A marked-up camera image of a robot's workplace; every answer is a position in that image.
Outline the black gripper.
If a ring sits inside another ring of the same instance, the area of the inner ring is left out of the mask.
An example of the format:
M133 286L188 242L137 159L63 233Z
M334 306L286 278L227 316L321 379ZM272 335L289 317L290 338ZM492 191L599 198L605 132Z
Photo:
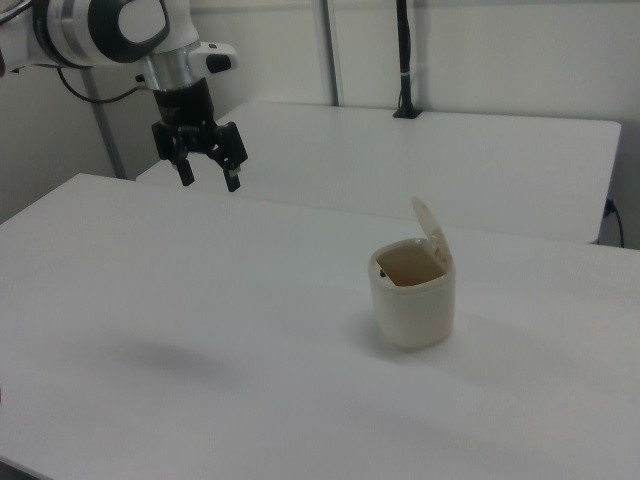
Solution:
M222 169L229 192L237 191L241 164L248 154L234 122L216 125L207 80L180 89L155 90L153 95L161 116L152 125L158 156L172 164L182 185L194 182L187 157L196 152L206 154Z

